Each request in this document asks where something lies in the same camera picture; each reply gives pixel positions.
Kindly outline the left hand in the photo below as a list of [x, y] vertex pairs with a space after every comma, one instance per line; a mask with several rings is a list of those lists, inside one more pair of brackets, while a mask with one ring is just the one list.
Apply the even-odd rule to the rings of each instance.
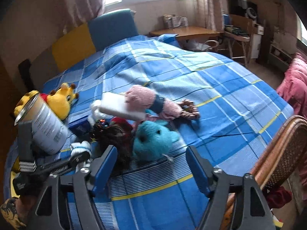
[[1, 229], [26, 229], [28, 215], [37, 201], [36, 196], [7, 199], [1, 205]]

